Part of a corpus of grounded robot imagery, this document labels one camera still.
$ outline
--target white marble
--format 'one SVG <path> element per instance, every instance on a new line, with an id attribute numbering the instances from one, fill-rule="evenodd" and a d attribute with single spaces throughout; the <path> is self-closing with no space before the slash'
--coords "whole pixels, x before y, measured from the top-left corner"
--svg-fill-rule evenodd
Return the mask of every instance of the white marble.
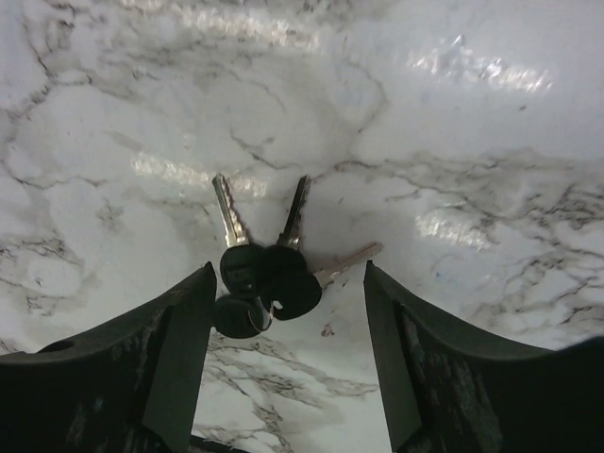
<path id="1" fill-rule="evenodd" d="M 376 264 L 527 344 L 604 333 L 599 2 L 0 2 L 0 352 L 207 260 L 229 176 L 272 243 L 313 185 L 315 267 Z M 362 269 L 263 336 L 212 334 L 194 430 L 252 453 L 389 451 Z"/>

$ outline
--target black object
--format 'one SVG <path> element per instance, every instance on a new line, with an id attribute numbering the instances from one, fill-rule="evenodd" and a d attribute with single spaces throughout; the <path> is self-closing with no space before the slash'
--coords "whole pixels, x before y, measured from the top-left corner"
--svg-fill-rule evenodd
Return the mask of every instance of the black object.
<path id="1" fill-rule="evenodd" d="M 269 245 L 260 254 L 256 264 L 256 287 L 259 293 L 273 281 L 292 272 L 308 272 L 304 255 L 287 245 Z"/>
<path id="2" fill-rule="evenodd" d="M 231 294 L 254 297 L 256 288 L 256 264 L 264 251 L 257 243 L 244 243 L 228 248 L 220 258 L 220 277 Z"/>
<path id="3" fill-rule="evenodd" d="M 262 307 L 251 299 L 226 294 L 214 304 L 214 327 L 229 338 L 241 340 L 260 335 L 262 318 Z"/>
<path id="4" fill-rule="evenodd" d="M 264 307 L 274 304 L 275 317 L 279 321 L 299 318 L 314 309 L 323 296 L 323 288 L 317 278 L 308 271 L 293 271 L 272 280 L 260 293 Z"/>
<path id="5" fill-rule="evenodd" d="M 210 336 L 210 264 L 37 354 L 0 357 L 0 451 L 184 453 Z"/>
<path id="6" fill-rule="evenodd" d="M 392 450 L 601 453 L 604 338 L 561 351 L 474 327 L 367 264 L 365 302 Z"/>

